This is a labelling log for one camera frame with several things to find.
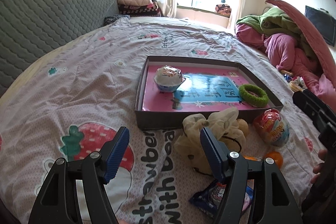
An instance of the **green blanket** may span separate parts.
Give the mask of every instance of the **green blanket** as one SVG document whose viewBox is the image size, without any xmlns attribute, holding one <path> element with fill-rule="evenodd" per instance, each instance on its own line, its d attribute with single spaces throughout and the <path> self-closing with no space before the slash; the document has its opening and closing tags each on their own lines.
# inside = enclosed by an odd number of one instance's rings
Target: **green blanket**
<svg viewBox="0 0 336 224">
<path fill-rule="evenodd" d="M 294 21 L 281 9 L 273 7 L 261 16 L 246 16 L 237 20 L 236 24 L 246 24 L 251 26 L 260 34 L 271 36 L 276 33 L 285 33 L 294 37 L 298 41 L 298 46 L 312 59 L 317 60 L 317 56 L 308 44 L 302 31 Z"/>
</svg>

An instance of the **bed sheet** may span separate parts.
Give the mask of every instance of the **bed sheet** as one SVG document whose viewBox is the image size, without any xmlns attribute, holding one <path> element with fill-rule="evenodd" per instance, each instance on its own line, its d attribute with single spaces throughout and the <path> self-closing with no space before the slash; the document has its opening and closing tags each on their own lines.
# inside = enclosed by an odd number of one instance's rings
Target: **bed sheet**
<svg viewBox="0 0 336 224">
<path fill-rule="evenodd" d="M 182 131 L 142 132 L 136 126 L 135 96 L 147 55 L 236 61 L 262 80 L 284 104 L 290 139 L 277 151 L 283 155 L 281 171 L 300 204 L 309 191 L 322 145 L 311 120 L 293 105 L 293 93 L 277 70 L 227 33 L 181 20 L 141 20 L 120 19 L 51 52 L 28 68 L 1 98 L 0 198 L 6 207 L 26 224 L 38 190 L 58 157 L 81 159 L 113 138 L 120 126 L 127 126 L 131 132 L 128 154 L 117 179 L 106 187 L 117 217 L 130 224 L 211 223 L 188 202 L 212 179 L 188 168 L 174 150 L 172 143 Z M 252 127 L 250 131 L 243 155 L 263 157 L 274 150 Z M 84 138 L 79 142 L 80 153 L 74 153 L 64 137 L 78 132 Z M 81 184 L 78 195 L 88 223 Z"/>
</svg>

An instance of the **television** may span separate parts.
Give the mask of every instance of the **television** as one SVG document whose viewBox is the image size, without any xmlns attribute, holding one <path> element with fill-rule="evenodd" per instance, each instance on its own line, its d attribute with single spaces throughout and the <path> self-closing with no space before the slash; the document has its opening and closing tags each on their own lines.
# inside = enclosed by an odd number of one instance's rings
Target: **television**
<svg viewBox="0 0 336 224">
<path fill-rule="evenodd" d="M 325 42 L 335 46 L 336 42 L 336 20 L 323 10 L 317 10 L 306 6 L 305 16 L 317 28 Z"/>
</svg>

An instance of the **candy wrapper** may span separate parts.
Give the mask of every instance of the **candy wrapper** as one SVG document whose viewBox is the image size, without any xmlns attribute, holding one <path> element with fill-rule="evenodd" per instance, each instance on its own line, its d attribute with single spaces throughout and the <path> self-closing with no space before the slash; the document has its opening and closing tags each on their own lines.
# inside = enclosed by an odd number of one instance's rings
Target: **candy wrapper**
<svg viewBox="0 0 336 224">
<path fill-rule="evenodd" d="M 266 110 L 256 117 L 253 125 L 259 136 L 267 144 L 283 146 L 289 139 L 288 122 L 284 116 L 276 109 Z"/>
<path fill-rule="evenodd" d="M 226 185 L 222 185 L 218 180 L 214 180 L 203 191 L 197 192 L 189 202 L 199 208 L 202 212 L 214 218 L 221 203 Z M 252 203 L 253 189 L 246 187 L 245 200 L 241 215 L 243 215 Z"/>
<path fill-rule="evenodd" d="M 174 92 L 185 81 L 181 70 L 171 66 L 163 66 L 156 71 L 154 81 L 163 92 Z"/>
</svg>

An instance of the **box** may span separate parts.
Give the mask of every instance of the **box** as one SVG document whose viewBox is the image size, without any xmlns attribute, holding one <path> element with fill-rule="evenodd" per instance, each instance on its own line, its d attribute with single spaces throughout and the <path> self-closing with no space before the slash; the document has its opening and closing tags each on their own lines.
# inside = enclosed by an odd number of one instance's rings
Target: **box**
<svg viewBox="0 0 336 224">
<path fill-rule="evenodd" d="M 156 69 L 164 65 L 179 68 L 189 79 L 189 84 L 186 80 L 175 93 L 159 92 L 152 78 Z M 269 102 L 265 108 L 252 107 L 238 98 L 238 86 L 247 83 L 257 85 L 267 93 Z M 200 85 L 200 90 L 204 87 L 205 92 L 186 92 L 188 85 Z M 183 128 L 184 118 L 191 114 L 201 113 L 208 118 L 212 112 L 232 106 L 239 109 L 238 118 L 248 123 L 270 108 L 279 111 L 283 108 L 273 92 L 240 63 L 174 56 L 146 58 L 135 102 L 136 122 L 140 129 Z"/>
</svg>

